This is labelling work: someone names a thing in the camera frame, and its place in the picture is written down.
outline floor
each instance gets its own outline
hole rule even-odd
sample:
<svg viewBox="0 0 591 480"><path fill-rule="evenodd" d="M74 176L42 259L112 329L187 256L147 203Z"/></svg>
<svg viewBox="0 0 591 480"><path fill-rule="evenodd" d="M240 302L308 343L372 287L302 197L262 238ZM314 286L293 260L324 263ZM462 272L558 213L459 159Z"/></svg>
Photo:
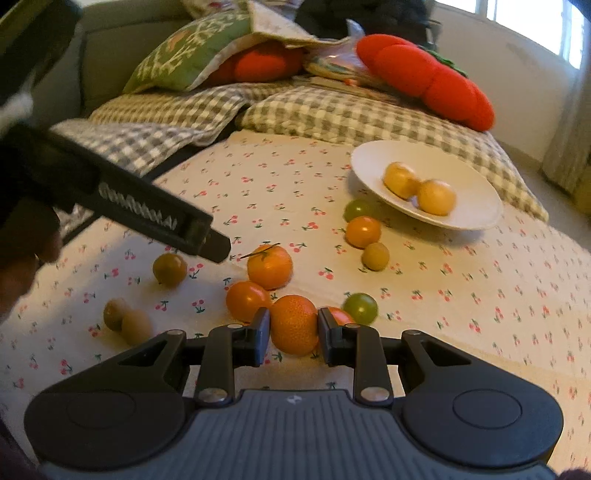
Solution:
<svg viewBox="0 0 591 480"><path fill-rule="evenodd" d="M524 153L503 145L527 186L550 214L550 225L591 251L591 217L579 212L568 195L547 182L540 164Z"/></svg>

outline gray checkered fabric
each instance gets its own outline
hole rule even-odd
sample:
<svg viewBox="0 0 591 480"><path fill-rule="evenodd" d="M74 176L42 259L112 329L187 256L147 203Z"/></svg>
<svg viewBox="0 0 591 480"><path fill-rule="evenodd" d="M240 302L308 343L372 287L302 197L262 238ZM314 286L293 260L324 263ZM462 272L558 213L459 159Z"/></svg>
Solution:
<svg viewBox="0 0 591 480"><path fill-rule="evenodd" d="M480 133L428 113L301 86L276 93L250 107L240 127L262 133L297 135L357 146L407 137L458 156L493 185L502 200L548 221L548 212L488 133Z"/></svg>
<svg viewBox="0 0 591 480"><path fill-rule="evenodd" d="M121 95L92 112L90 121L154 123L194 128L213 139L240 108L293 88L290 82L234 83L189 93Z"/></svg>
<svg viewBox="0 0 591 480"><path fill-rule="evenodd" d="M143 176L185 145L212 144L244 106L290 88L288 82L237 83L185 95L122 95L89 120L66 120L52 130ZM92 212L77 205L72 214L57 214L65 236Z"/></svg>

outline wall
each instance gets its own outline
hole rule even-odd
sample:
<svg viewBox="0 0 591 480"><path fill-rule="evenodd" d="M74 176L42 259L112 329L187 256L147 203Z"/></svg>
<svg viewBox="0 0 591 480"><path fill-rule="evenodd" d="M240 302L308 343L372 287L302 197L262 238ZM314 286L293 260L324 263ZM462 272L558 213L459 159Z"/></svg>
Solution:
<svg viewBox="0 0 591 480"><path fill-rule="evenodd" d="M494 136L541 161L578 70L488 20L441 4L432 17L443 24L439 52L465 70L491 100Z"/></svg>

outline hand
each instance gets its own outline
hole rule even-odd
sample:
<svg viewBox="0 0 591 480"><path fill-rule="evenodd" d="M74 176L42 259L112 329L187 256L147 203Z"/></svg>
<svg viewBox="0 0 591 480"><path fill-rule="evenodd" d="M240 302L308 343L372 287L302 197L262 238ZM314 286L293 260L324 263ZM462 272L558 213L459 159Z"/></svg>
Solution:
<svg viewBox="0 0 591 480"><path fill-rule="evenodd" d="M40 261L55 262L60 256L59 222L52 209L27 202L29 213L18 222L5 222L0 229L0 322L35 281Z"/></svg>

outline kiwi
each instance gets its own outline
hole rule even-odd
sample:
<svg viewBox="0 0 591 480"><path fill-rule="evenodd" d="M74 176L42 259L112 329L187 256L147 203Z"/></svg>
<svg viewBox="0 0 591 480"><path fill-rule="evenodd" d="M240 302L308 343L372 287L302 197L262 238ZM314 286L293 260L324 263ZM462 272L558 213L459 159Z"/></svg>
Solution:
<svg viewBox="0 0 591 480"><path fill-rule="evenodd" d="M165 287L174 288L187 276L187 263L180 255L163 254L154 261L152 272L159 283Z"/></svg>
<svg viewBox="0 0 591 480"><path fill-rule="evenodd" d="M110 299L103 310L103 320L108 328L115 332L121 331L123 316L131 310L125 299Z"/></svg>
<svg viewBox="0 0 591 480"><path fill-rule="evenodd" d="M123 316L121 336L130 345L140 345L154 336L152 321L143 310L129 310Z"/></svg>

